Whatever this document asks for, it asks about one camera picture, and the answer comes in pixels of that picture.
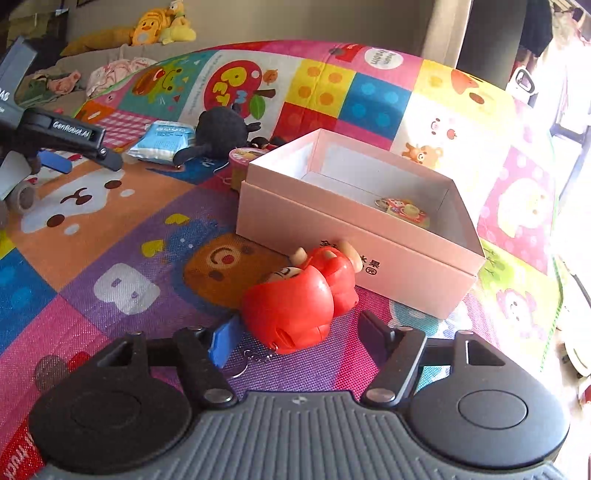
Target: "black stuffed animal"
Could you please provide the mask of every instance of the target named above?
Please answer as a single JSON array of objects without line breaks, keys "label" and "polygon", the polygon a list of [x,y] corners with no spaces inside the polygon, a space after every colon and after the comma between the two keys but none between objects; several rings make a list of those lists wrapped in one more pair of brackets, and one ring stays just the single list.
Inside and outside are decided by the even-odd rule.
[{"label": "black stuffed animal", "polygon": [[173,164],[180,167],[195,157],[227,160],[234,148],[248,146],[248,134],[261,129],[261,123],[245,124],[240,106],[217,106],[199,115],[195,129],[195,146],[175,153]]}]

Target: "stuffed toy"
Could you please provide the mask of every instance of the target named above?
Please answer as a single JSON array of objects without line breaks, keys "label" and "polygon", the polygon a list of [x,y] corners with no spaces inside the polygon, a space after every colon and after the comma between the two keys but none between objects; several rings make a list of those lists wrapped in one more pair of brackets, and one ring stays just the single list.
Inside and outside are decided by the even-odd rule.
[{"label": "stuffed toy", "polygon": [[163,29],[160,34],[160,42],[163,45],[175,41],[193,41],[197,38],[195,30],[191,28],[191,22],[185,17],[183,0],[173,0],[166,13],[173,20],[170,27]]},{"label": "stuffed toy", "polygon": [[248,146],[248,135],[261,129],[260,122],[245,124],[240,116],[240,106],[216,106],[199,115],[195,129],[195,146],[175,153],[173,164],[177,167],[195,157],[227,160],[235,148]]},{"label": "stuffed toy", "polygon": [[162,8],[153,8],[139,19],[132,38],[132,45],[147,45],[156,43],[162,30],[170,26],[170,17]]}]

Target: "open gift box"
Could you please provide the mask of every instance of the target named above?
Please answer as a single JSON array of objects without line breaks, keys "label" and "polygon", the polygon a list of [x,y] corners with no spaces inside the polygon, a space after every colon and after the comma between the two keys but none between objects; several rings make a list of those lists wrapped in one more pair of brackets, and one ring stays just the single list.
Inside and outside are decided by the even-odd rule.
[{"label": "open gift box", "polygon": [[[411,200],[429,230],[386,214],[385,197]],[[322,129],[250,163],[236,233],[286,255],[347,240],[364,261],[357,285],[441,319],[485,262],[453,180]]]}]

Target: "blue packet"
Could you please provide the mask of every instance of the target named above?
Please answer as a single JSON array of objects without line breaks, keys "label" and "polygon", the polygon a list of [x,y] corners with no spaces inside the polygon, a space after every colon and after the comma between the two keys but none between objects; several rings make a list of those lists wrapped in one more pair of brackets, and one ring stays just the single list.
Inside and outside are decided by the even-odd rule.
[{"label": "blue packet", "polygon": [[133,157],[172,165],[176,152],[195,144],[195,127],[178,122],[156,120],[127,153]]}]

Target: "red plastic doll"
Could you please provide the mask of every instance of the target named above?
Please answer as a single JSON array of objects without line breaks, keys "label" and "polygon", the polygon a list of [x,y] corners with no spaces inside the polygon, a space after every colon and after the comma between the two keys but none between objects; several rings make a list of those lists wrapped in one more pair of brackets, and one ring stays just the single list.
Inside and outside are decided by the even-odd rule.
[{"label": "red plastic doll", "polygon": [[250,332],[277,353],[292,353],[328,337],[330,322],[359,301],[355,273],[359,254],[347,242],[337,248],[304,249],[290,257],[295,267],[270,275],[242,300],[242,319]]}]

